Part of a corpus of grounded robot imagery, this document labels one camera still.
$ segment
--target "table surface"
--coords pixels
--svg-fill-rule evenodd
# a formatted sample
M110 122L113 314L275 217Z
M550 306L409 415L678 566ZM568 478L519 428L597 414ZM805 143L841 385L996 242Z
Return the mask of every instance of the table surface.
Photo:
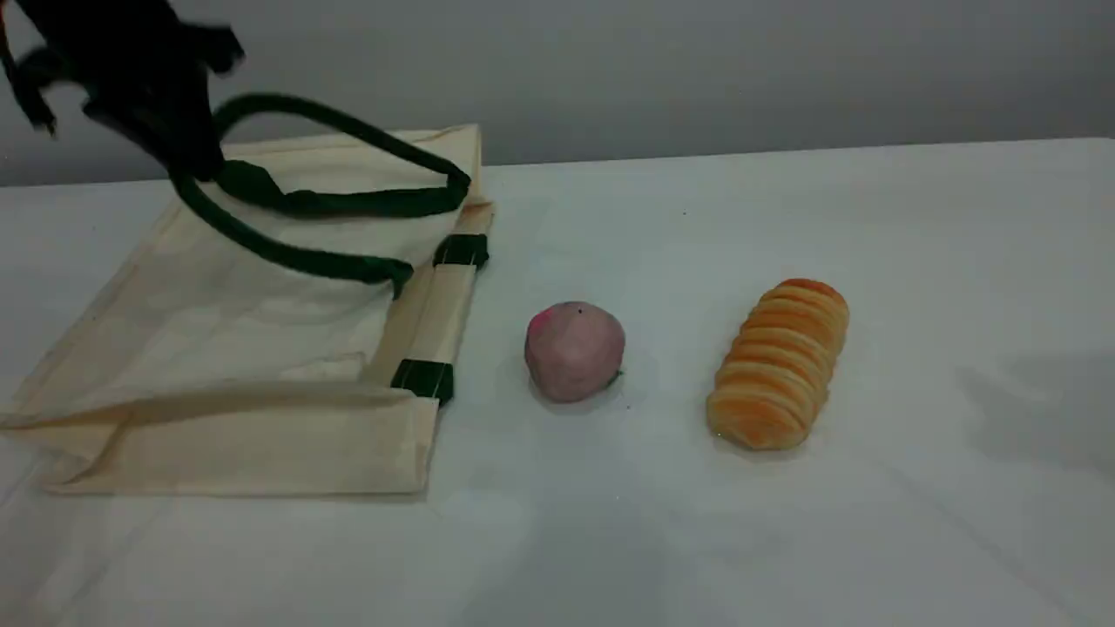
M1115 616L1115 142L492 167L428 493L51 498L0 443L3 625L1098 625ZM0 189L11 393L169 197ZM750 305L852 324L799 450L715 440ZM583 299L624 375L540 404L523 332Z

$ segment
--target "pink clay ball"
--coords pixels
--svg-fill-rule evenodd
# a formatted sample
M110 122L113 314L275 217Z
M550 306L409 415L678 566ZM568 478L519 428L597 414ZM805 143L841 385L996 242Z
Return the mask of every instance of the pink clay ball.
M575 403L608 387L623 363L623 327L588 302L562 302L526 328L526 367L544 397Z

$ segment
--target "gray wall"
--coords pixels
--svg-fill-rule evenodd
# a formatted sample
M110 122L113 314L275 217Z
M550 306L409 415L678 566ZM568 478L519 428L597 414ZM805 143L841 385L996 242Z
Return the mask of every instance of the gray wall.
M1111 135L1115 0L177 0L248 61L214 100L311 96L387 127L484 126L488 163ZM12 7L17 50L36 40ZM0 94L0 184L154 177L52 93ZM272 118L239 138L307 133Z

